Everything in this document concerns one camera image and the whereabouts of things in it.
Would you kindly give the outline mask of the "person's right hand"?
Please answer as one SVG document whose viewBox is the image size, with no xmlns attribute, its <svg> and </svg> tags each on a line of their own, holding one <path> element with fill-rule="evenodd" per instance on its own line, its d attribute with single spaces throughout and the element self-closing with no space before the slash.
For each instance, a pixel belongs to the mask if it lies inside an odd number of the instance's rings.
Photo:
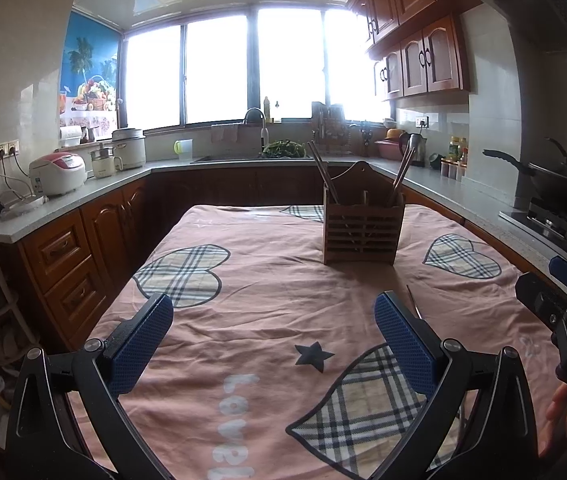
<svg viewBox="0 0 567 480">
<path fill-rule="evenodd" d="M 567 384 L 561 382 L 553 394 L 546 410 L 546 421 L 538 437 L 538 455 L 546 456 L 558 445 L 557 427 L 563 422 L 564 437 L 567 440 Z"/>
</svg>

